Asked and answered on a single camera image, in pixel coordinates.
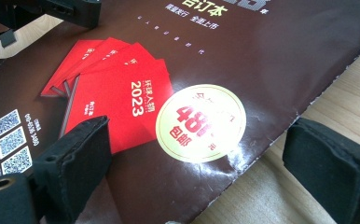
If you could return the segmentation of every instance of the red booklet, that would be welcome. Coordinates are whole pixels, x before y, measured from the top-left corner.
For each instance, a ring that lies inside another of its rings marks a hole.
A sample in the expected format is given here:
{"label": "red booklet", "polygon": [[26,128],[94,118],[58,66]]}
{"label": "red booklet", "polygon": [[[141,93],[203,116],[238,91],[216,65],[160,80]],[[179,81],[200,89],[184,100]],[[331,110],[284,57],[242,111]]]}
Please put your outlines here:
{"label": "red booklet", "polygon": [[109,55],[108,57],[104,57],[96,63],[90,64],[81,70],[78,74],[73,73],[66,77],[66,80],[63,82],[63,86],[68,90],[74,86],[75,78],[78,75],[83,74],[99,74],[98,72],[111,70],[113,67],[122,63],[138,63],[141,60],[145,61],[155,61],[155,58],[139,43],[135,43],[132,45],[128,45],[122,49],[116,51]]}
{"label": "red booklet", "polygon": [[75,83],[65,133],[85,119],[107,115],[112,153],[157,138],[157,115],[173,94],[163,60],[125,61],[103,72],[78,76]]}
{"label": "red booklet", "polygon": [[102,42],[103,40],[78,40],[63,59],[61,65],[55,71],[45,88],[41,91],[41,96],[66,96],[65,90],[53,88],[54,83],[56,83],[58,79],[62,79],[65,72],[73,67],[75,63],[86,60]]}
{"label": "red booklet", "polygon": [[97,46],[91,56],[83,61],[75,63],[71,68],[64,71],[61,78],[58,78],[57,81],[52,84],[53,88],[70,94],[74,83],[72,79],[74,79],[75,76],[83,72],[84,69],[88,68],[89,66],[93,67],[96,64],[99,64],[101,61],[112,57],[114,54],[119,52],[121,49],[126,48],[127,46],[129,46],[129,44],[121,40],[112,37],[107,38],[99,46]]}

